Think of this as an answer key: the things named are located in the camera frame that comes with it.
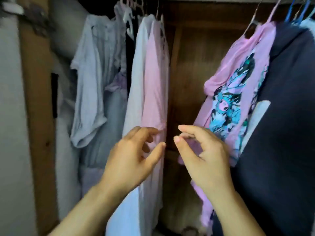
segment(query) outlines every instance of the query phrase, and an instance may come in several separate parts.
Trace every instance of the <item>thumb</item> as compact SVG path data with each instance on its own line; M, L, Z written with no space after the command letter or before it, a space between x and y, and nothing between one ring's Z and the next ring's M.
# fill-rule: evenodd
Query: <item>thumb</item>
M161 159L164 149L165 149L165 142L159 143L151 152L151 154L144 159L143 164L144 164L144 171L145 175L149 175L152 171L155 165L159 162Z
M199 157L196 156L184 138L175 136L174 142L186 167L190 167L199 162Z

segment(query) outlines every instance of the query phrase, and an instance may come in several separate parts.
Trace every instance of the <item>wooden wardrobe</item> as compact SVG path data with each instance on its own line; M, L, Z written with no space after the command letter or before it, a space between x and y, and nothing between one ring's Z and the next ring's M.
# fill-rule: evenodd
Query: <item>wooden wardrobe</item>
M23 6L27 6L31 1L49 13L48 0L11 1ZM160 212L160 222L179 233L187 226L199 226L201 202L190 185L190 177L185 167L177 163L178 152L173 144L173 137L179 134L177 129L179 124L193 124L206 98L203 93L205 81L216 72L231 44L243 34L257 3L160 0L159 5L160 13L164 15L170 51L164 207ZM157 0L145 1L148 13L155 14L157 6ZM258 9L257 20L266 21L273 6L271 3L262 3ZM284 20L287 11L287 4L278 7L274 20ZM17 43L20 47L14 51L17 56L20 55L21 61L12 65L3 64L2 68L7 67L7 70L17 68L22 72L20 77L12 72L12 76L16 77L21 86L18 90L16 84L9 82L11 76L0 80L0 91L3 93L0 95L2 111L0 166L7 168L7 171L0 170L0 179L4 182L0 184L0 191L4 192L4 196L0 197L0 209L3 208L2 205L6 206L4 210L0 210L0 217L7 219L2 224L0 222L0 231L5 229L9 233L18 232L15 227L25 226L30 232L25 235L42 236L47 235L58 224L54 172L55 123L52 115L50 79L52 56L49 38L36 35L28 23L22 20L18 22L15 16L5 19L7 18L9 21L4 20L0 30L12 31L17 40L20 40ZM10 29L9 25L17 23L19 30ZM0 38L0 54L6 56L6 60L12 58L10 53L13 50L5 48L9 42L12 42L12 38ZM21 98L14 95L16 97L14 101L8 102L4 94L9 92L13 95L14 92L24 93L24 98L23 95ZM19 114L19 118L12 118L10 122L8 109L14 116ZM22 131L25 135L17 131L21 129L25 129ZM15 141L17 135L21 141L6 144L5 140L8 137ZM29 158L27 160L29 164L22 163L19 157ZM16 164L21 164L21 169L28 173L14 171ZM16 186L23 189L11 191L12 186L7 182L12 177L17 179ZM31 195L31 198L22 202L21 199L26 193ZM17 208L18 204L28 208Z

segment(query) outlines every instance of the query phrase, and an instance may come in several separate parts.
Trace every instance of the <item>graphic print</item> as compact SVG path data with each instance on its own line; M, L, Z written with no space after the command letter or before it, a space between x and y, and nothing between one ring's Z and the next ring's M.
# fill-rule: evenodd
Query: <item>graphic print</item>
M211 122L209 129L221 140L225 140L241 118L241 97L242 90L246 86L247 80L255 68L255 50L246 58L244 63L238 68L225 85L219 87L213 96L213 109L211 112ZM255 108L257 93L265 79L267 67L261 74L258 86L254 89L254 98L250 108L249 117ZM237 159L241 148L242 139L246 133L248 119L246 119L240 129L238 138L235 142L233 158Z

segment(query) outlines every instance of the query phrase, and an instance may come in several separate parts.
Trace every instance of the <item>fingernail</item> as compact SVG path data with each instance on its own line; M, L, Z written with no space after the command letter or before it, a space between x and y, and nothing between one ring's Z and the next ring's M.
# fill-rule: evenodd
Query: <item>fingernail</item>
M174 137L174 142L175 142L175 143L179 143L179 141L180 141L179 136L175 136L175 137Z

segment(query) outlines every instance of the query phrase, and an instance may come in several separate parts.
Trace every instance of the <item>hand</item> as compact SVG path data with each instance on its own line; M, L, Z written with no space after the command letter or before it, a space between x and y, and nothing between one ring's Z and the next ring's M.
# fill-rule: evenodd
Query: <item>hand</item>
M159 162L165 143L159 143L151 154L146 142L153 142L153 135L159 131L152 127L135 127L111 150L105 171L99 183L101 189L115 192L117 197L125 197L140 185Z
M211 202L226 193L233 193L229 153L225 143L206 128L188 125L180 125L178 128L182 134L174 137L174 142L197 186L202 188ZM191 150L185 138L193 138L201 144L203 152L199 157Z

